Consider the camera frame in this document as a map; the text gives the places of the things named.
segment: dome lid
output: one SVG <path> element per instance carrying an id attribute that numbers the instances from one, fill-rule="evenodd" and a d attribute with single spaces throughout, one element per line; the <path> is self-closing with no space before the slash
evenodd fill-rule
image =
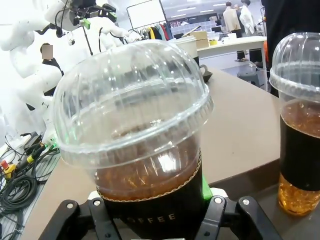
<path id="1" fill-rule="evenodd" d="M 320 33 L 282 39 L 273 54 L 270 83 L 289 96 L 320 102 Z"/>
<path id="2" fill-rule="evenodd" d="M 125 164 L 115 162 L 123 154 L 138 161 L 174 147 L 212 110 L 196 62 L 175 44 L 145 40 L 92 56 L 65 74 L 53 122 L 64 161 L 106 168 Z"/>

